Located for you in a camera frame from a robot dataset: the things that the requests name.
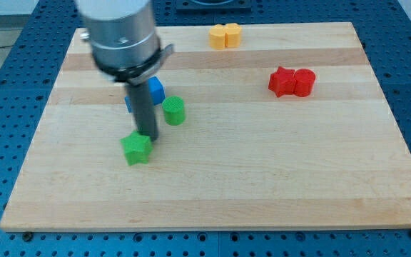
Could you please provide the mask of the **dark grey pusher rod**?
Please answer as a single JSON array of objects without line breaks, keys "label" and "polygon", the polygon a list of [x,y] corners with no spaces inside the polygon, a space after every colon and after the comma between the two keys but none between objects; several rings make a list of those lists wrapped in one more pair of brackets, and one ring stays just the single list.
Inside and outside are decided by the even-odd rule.
[{"label": "dark grey pusher rod", "polygon": [[125,90],[130,101],[137,131],[155,141],[158,138],[158,125],[148,82],[141,84],[128,82],[125,85]]}]

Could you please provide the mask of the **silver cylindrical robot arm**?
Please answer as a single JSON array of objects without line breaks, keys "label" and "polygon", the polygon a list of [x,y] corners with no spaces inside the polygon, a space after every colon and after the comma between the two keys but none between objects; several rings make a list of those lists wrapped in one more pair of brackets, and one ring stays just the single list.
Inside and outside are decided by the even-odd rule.
[{"label": "silver cylindrical robot arm", "polygon": [[148,85],[174,45],[162,47],[151,0],[75,0],[96,66],[125,84],[137,131],[158,139]]}]

